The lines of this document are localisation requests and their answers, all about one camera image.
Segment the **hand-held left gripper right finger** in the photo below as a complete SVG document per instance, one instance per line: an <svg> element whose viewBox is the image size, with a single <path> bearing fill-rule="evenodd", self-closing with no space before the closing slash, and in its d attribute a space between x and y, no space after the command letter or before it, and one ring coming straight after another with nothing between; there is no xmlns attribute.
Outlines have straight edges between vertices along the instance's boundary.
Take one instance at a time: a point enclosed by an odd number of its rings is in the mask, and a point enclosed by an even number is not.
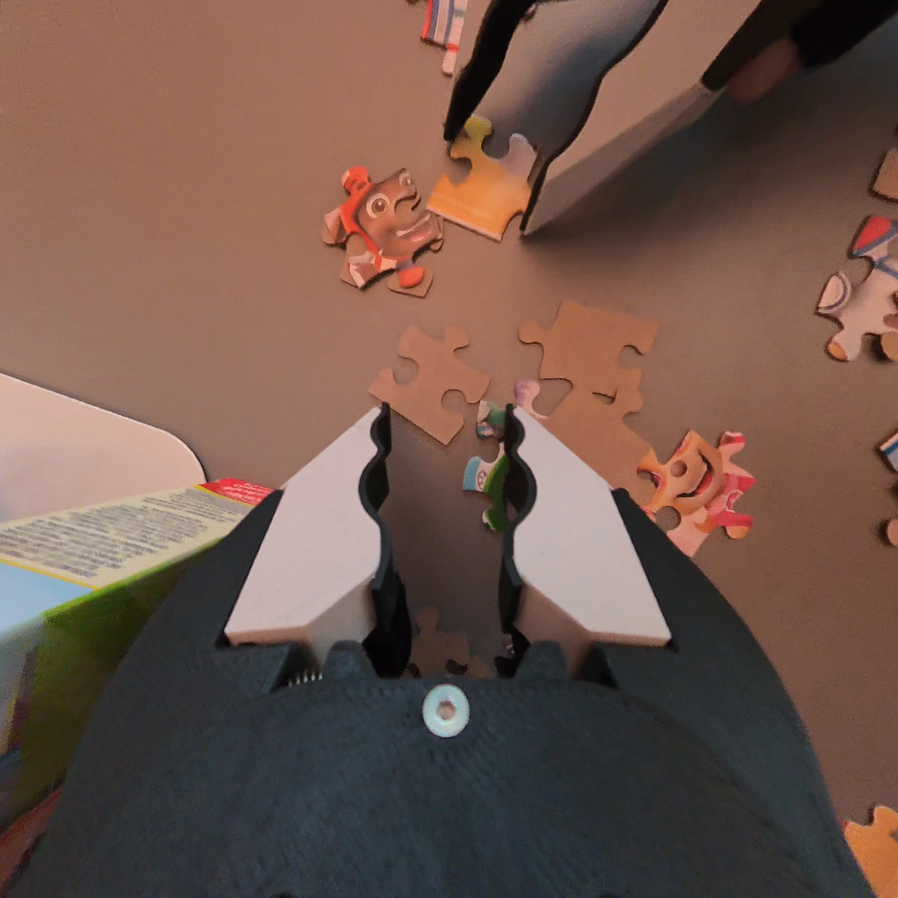
<svg viewBox="0 0 898 898"><path fill-rule="evenodd" d="M664 648L672 633L609 484L544 424L507 406L509 511L499 614L509 673L527 649L556 644L578 674L594 645Z"/></svg>

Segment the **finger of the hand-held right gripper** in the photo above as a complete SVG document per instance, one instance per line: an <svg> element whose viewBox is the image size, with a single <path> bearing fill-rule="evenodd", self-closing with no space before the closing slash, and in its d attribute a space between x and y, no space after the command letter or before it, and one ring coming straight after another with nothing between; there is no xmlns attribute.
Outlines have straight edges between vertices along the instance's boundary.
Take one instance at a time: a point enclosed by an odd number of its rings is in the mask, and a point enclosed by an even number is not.
<svg viewBox="0 0 898 898"><path fill-rule="evenodd" d="M454 141L500 73L518 25L535 1L492 1L481 21L471 56L453 88L443 140Z"/></svg>
<svg viewBox="0 0 898 898"><path fill-rule="evenodd" d="M523 236L554 221L718 96L702 78L759 5L659 2L594 83L578 125L550 155L522 217Z"/></svg>

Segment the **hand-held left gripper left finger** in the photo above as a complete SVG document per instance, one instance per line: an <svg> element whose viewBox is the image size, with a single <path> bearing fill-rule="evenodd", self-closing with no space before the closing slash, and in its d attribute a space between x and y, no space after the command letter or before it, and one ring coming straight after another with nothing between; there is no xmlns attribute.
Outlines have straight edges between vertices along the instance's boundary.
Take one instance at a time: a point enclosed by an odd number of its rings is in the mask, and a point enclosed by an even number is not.
<svg viewBox="0 0 898 898"><path fill-rule="evenodd" d="M231 645L295 643L322 666L355 641L382 677L410 660L406 589L380 516L389 496L384 403L286 481L224 628Z"/></svg>

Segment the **orange pink swirl puzzle piece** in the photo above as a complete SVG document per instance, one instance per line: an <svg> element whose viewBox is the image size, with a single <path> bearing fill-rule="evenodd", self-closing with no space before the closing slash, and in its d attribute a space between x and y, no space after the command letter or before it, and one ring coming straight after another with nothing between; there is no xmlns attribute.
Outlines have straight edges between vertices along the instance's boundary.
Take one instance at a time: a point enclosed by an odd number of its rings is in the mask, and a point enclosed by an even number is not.
<svg viewBox="0 0 898 898"><path fill-rule="evenodd" d="M686 556L692 558L716 529L733 540L752 531L753 518L735 508L756 483L755 477L734 463L734 456L745 446L746 437L739 432L726 431L713 445L691 430L666 462L649 451L637 465L637 473L654 484L643 510L653 521L664 508L677 512L679 522L666 534Z"/></svg>

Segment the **green purple puzzle piece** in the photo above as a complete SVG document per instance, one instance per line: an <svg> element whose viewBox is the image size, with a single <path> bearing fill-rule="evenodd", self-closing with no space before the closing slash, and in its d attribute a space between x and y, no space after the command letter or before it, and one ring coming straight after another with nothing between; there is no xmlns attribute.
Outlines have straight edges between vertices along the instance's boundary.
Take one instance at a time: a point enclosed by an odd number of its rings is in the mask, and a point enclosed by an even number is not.
<svg viewBox="0 0 898 898"><path fill-rule="evenodd" d="M490 499L490 508L483 512L482 521L493 533L504 533L509 526L503 498L509 470L504 446L505 421L505 407L487 400L479 403L475 428L477 437L498 441L498 454L492 461L472 457L467 462L463 477L464 491L482 493Z"/></svg>

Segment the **orange yellow puzzle piece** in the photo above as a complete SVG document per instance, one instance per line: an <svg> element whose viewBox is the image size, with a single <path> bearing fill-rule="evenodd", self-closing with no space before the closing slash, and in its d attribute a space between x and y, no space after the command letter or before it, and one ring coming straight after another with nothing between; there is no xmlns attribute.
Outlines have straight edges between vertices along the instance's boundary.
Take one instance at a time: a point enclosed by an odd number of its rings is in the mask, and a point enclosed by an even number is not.
<svg viewBox="0 0 898 898"><path fill-rule="evenodd" d="M525 136L512 133L505 155L494 158L483 150L492 131L488 118L472 115L467 119L450 146L450 157L467 160L471 169L457 184L442 176L427 200L427 210L500 242L511 219L528 207L537 149Z"/></svg>

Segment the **colourful cardboard puzzle box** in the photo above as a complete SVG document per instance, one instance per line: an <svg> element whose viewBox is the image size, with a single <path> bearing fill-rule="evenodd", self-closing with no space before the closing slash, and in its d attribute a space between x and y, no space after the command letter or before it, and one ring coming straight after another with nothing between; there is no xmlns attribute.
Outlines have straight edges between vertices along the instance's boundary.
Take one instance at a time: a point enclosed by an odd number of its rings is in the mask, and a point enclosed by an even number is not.
<svg viewBox="0 0 898 898"><path fill-rule="evenodd" d="M222 478L2 523L2 830L62 782L161 602L271 493Z"/></svg>

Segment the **person's right hand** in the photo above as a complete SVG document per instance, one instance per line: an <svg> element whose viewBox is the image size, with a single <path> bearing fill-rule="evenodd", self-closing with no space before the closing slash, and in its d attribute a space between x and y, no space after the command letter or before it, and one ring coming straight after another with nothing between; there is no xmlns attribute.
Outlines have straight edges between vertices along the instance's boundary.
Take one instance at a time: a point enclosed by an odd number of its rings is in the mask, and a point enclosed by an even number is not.
<svg viewBox="0 0 898 898"><path fill-rule="evenodd" d="M753 103L789 80L803 68L795 41L778 39L743 64L732 76L726 91L736 102Z"/></svg>

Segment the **red dog face puzzle piece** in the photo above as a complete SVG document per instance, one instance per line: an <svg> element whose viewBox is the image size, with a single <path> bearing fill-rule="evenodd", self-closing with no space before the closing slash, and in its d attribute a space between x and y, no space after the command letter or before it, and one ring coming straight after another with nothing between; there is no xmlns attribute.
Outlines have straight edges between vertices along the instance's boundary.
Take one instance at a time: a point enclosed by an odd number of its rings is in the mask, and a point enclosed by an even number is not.
<svg viewBox="0 0 898 898"><path fill-rule="evenodd" d="M325 215L320 231L325 244L344 250L341 281L364 289L384 279L395 293L425 297L433 273L417 257L442 247L443 220L420 207L410 172L400 169L375 181L356 165L343 172L341 184L346 197Z"/></svg>

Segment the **white orange blue puzzle piece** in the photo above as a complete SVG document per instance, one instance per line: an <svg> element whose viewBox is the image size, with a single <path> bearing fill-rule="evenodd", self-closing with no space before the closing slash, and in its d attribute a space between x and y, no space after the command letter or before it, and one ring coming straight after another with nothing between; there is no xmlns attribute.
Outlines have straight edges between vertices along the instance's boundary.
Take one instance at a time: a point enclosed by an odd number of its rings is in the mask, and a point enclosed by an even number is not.
<svg viewBox="0 0 898 898"><path fill-rule="evenodd" d="M833 274L820 295L816 312L839 324L826 353L840 362L855 359L863 340L878 338L881 354L897 360L897 223L870 216L860 226L849 256L870 263L868 274L853 283L845 272Z"/></svg>

